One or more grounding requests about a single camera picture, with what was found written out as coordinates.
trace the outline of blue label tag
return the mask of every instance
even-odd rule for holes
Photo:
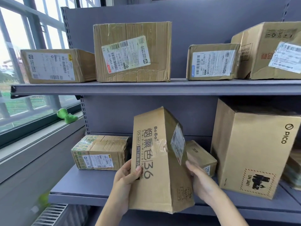
[[[192,65],[191,76],[194,77],[194,65]]]

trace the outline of person's right hand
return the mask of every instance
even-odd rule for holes
[[[217,205],[217,201],[226,196],[224,191],[220,189],[216,182],[203,169],[188,160],[186,161],[186,166],[193,175],[193,191],[206,204],[213,207]]]

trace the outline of red dashed border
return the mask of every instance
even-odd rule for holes
[[[269,191],[268,191],[268,194],[263,194],[263,193],[259,193],[259,192],[255,192],[255,191],[250,191],[250,190],[244,190],[242,187],[243,187],[243,182],[244,182],[244,179],[246,177],[246,172],[247,171],[253,171],[253,172],[258,172],[258,173],[262,173],[262,174],[267,174],[267,175],[272,175],[273,177],[271,178],[271,184],[270,184],[270,187],[269,187]],[[241,181],[241,185],[240,185],[240,190],[243,190],[243,191],[246,191],[246,192],[250,192],[250,193],[254,193],[254,194],[260,194],[260,195],[263,195],[263,196],[269,196],[270,195],[270,191],[272,189],[272,186],[273,186],[273,183],[275,181],[275,177],[276,177],[276,174],[272,174],[272,173],[267,173],[267,172],[263,172],[263,171],[256,171],[256,170],[251,170],[251,169],[245,169],[244,173],[243,173],[243,179]]]

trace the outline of brown cardboard box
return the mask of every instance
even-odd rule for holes
[[[301,79],[296,62],[301,58],[301,21],[264,22],[233,36],[231,43],[241,43],[238,78]]]
[[[188,80],[237,78],[240,44],[190,45],[187,57]]]
[[[300,122],[293,112],[219,99],[211,144],[219,186],[272,199]]]
[[[83,83],[96,80],[95,56],[80,49],[21,50],[29,83]]]
[[[194,205],[182,126],[163,107],[134,117],[130,209],[175,213]]]
[[[212,177],[215,173],[217,160],[194,140],[186,142],[188,160],[199,165],[207,174]]]
[[[169,82],[171,22],[93,26],[99,82]]]
[[[86,135],[71,153],[79,169],[117,171],[126,161],[128,138]]]
[[[295,190],[301,190],[301,142],[296,141],[288,161],[286,162],[282,178]]]

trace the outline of wall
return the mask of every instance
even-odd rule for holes
[[[84,133],[84,128],[79,129],[1,183],[1,226],[30,226],[34,222],[43,211],[36,208],[39,196],[51,190],[74,165],[70,149]]]

